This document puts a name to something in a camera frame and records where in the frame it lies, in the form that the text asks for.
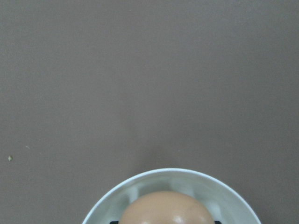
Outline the white ceramic bowl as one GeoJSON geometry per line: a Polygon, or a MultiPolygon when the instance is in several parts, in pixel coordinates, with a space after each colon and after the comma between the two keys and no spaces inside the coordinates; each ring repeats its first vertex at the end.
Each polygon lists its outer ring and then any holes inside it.
{"type": "Polygon", "coordinates": [[[109,190],[89,211],[83,223],[119,221],[136,199],[155,191],[176,191],[202,202],[222,224],[259,224],[249,204],[231,187],[209,175],[183,168],[160,168],[137,174],[109,190]]]}

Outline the brown egg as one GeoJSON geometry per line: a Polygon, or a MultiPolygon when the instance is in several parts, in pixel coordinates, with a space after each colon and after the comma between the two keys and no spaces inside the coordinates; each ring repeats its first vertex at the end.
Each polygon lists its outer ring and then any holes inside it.
{"type": "Polygon", "coordinates": [[[175,191],[146,194],[123,212],[120,224],[214,224],[208,209],[195,198],[175,191]]]}

